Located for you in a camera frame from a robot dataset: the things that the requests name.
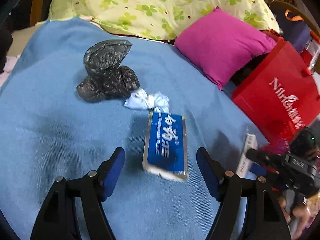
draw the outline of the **bed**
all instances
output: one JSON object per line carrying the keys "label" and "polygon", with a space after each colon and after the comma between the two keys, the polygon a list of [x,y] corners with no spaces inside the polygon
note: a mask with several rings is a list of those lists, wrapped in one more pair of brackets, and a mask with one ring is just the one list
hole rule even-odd
{"label": "bed", "polygon": [[[266,143],[229,100],[229,90],[218,90],[174,46],[127,37],[133,47],[124,65],[136,72],[147,92],[167,95],[172,112],[184,114],[187,122],[189,180],[178,183],[145,173],[141,166],[148,112],[126,109],[121,99],[88,104],[76,93],[86,76],[84,52],[114,38],[123,37],[78,18],[47,21],[0,89],[0,210],[22,240],[29,239],[57,175],[81,177],[117,146],[127,158],[113,195],[103,203],[116,238],[205,239],[219,204],[196,165],[196,150],[206,147],[224,168],[235,170],[247,129],[260,144]],[[241,230],[244,208],[243,203],[233,239]],[[82,215],[79,224],[88,239]]]}

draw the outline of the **black plastic bag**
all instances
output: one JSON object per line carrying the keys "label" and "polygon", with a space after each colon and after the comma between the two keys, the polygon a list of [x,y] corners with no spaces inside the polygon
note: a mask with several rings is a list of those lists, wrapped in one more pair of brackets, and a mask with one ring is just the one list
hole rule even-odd
{"label": "black plastic bag", "polygon": [[128,54],[132,44],[127,40],[108,40],[97,43],[84,54],[87,76],[77,91],[87,102],[126,97],[140,87],[134,71],[127,66],[119,66]]}

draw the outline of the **white fabric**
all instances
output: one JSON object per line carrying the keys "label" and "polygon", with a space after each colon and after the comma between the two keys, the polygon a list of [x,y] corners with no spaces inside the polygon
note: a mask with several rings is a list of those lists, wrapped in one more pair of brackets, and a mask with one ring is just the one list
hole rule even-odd
{"label": "white fabric", "polygon": [[153,109],[156,113],[169,113],[169,98],[160,92],[148,95],[142,88],[139,88],[132,92],[124,106],[131,109]]}

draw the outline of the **orange ribbon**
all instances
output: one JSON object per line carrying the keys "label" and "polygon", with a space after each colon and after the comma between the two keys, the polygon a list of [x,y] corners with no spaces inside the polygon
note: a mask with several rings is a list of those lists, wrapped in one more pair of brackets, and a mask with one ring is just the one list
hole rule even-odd
{"label": "orange ribbon", "polygon": [[303,18],[301,16],[294,16],[292,18],[288,17],[288,14],[291,11],[289,9],[285,10],[285,17],[287,18],[287,20],[292,21],[292,22],[298,22],[298,21],[303,21]]}

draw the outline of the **red paper bag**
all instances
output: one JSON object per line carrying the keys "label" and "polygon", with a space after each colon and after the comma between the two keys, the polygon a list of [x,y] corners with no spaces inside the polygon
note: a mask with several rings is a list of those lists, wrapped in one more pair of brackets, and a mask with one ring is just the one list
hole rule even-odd
{"label": "red paper bag", "polygon": [[286,41],[275,48],[233,92],[233,102],[268,141],[290,140],[320,113],[319,93],[301,56]]}

